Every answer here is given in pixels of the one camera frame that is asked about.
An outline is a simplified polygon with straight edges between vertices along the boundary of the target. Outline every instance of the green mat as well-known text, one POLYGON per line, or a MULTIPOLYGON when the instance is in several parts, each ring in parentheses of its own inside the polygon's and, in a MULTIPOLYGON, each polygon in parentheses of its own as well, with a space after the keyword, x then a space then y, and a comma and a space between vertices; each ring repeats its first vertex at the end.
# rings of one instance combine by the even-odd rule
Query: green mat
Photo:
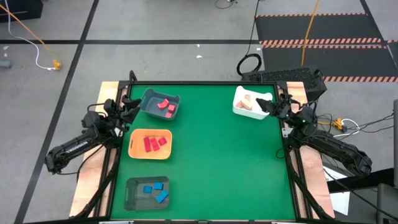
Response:
MULTIPOLYGON (((272 93, 273 86, 244 86, 272 93)), ((132 98, 147 88, 180 95, 174 121, 140 112, 124 135, 112 219, 294 220, 292 194, 276 118, 247 118, 232 112, 236 86, 135 85, 132 98), (132 159, 127 150, 136 128, 169 129, 172 153, 164 161, 132 159), (170 206, 163 210, 126 211, 126 181, 165 175, 170 206)))

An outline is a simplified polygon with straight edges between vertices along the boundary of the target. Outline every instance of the white paper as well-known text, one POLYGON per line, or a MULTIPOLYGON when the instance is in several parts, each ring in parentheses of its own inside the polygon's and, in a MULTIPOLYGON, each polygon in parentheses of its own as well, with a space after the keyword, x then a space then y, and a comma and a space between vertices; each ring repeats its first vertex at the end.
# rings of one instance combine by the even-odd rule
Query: white paper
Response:
MULTIPOLYGON (((347 177, 327 167, 323 168, 336 180, 347 177)), ((333 180, 326 172, 325 172, 325 177, 327 181, 333 180)), ((344 215, 348 215, 349 192, 330 194, 330 199, 334 210, 344 215)))

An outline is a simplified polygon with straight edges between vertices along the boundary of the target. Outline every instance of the yellow cable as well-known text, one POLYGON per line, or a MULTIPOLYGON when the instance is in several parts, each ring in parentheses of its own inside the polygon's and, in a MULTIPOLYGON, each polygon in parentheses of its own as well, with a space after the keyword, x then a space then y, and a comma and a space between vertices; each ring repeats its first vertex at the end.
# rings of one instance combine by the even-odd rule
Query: yellow cable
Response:
MULTIPOLYGON (((32 34, 40 43, 42 43, 42 45, 51 53, 53 54, 53 56, 57 59, 58 55, 57 53, 55 53, 49 46, 47 46, 43 40, 41 40, 39 37, 37 37, 27 26, 25 26, 25 24, 23 22, 21 22, 12 12, 8 11, 2 4, 0 4, 0 8, 4 11, 6 11, 8 14, 10 14, 10 16, 12 16, 16 21, 19 22, 20 25, 22 25, 22 27, 24 27, 28 32, 30 32, 30 34, 32 34)), ((57 62, 56 60, 53 61, 54 63, 54 67, 56 70, 60 70, 60 66, 62 65, 62 61, 60 60, 60 62, 57 62)))
POLYGON ((317 0, 317 3, 315 5, 315 9, 313 9, 313 13, 312 13, 312 16, 311 16, 310 24, 308 25, 307 33, 305 34, 303 53, 301 55, 301 66, 304 65, 304 54, 305 54, 305 47, 307 45, 307 38, 308 38, 308 35, 310 33, 310 29, 311 29, 311 26, 312 26, 313 18, 315 17, 315 14, 317 13, 317 10, 318 10, 319 1, 320 0, 317 0))

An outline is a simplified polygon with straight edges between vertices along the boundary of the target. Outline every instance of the block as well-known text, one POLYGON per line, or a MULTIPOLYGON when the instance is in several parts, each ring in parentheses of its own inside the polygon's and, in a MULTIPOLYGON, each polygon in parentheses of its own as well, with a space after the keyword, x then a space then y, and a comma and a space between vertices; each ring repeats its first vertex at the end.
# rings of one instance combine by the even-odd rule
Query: block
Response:
POLYGON ((154 183, 155 190, 163 190, 163 183, 154 183))
POLYGON ((169 112, 174 113, 175 111, 175 105, 169 105, 169 112))
POLYGON ((160 146, 163 146, 164 144, 167 143, 166 138, 164 138, 164 137, 162 137, 161 139, 159 139, 158 142, 159 142, 160 146))
POLYGON ((167 196, 169 196, 169 192, 164 190, 156 197, 156 201, 158 203, 162 203, 167 198, 167 196))
POLYGON ((242 107, 243 107, 242 101, 239 101, 239 103, 237 103, 237 104, 235 105, 235 107, 237 107, 237 108, 242 108, 242 107))
POLYGON ((244 107, 245 109, 247 109, 247 110, 251 110, 252 107, 253 107, 253 103, 250 102, 250 101, 248 101, 247 99, 243 99, 243 100, 242 100, 242 105, 243 105, 243 107, 244 107))
POLYGON ((150 141, 148 137, 144 138, 145 151, 150 152, 150 141))
POLYGON ((144 186, 144 193, 145 194, 152 193, 152 187, 151 186, 144 186))
POLYGON ((157 107, 162 110, 162 109, 166 108, 168 105, 169 105, 169 100, 164 99, 163 102, 157 104, 157 107))
POLYGON ((152 148, 154 148, 154 151, 160 149, 160 147, 159 147, 159 145, 158 145, 158 143, 156 141, 156 138, 151 138, 150 139, 150 144, 152 145, 152 148))

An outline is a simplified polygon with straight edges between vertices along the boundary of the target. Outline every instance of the blue block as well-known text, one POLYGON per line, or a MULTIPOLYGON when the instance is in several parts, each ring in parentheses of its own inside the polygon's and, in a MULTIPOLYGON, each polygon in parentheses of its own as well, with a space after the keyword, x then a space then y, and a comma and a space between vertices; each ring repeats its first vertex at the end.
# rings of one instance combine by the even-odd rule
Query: blue block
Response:
POLYGON ((163 183, 154 183, 155 190, 163 190, 163 183))
POLYGON ((167 196, 169 196, 169 192, 164 190, 156 197, 156 201, 162 203, 167 198, 167 196))
POLYGON ((147 194, 152 193, 152 187, 151 186, 144 186, 144 193, 147 193, 147 194))

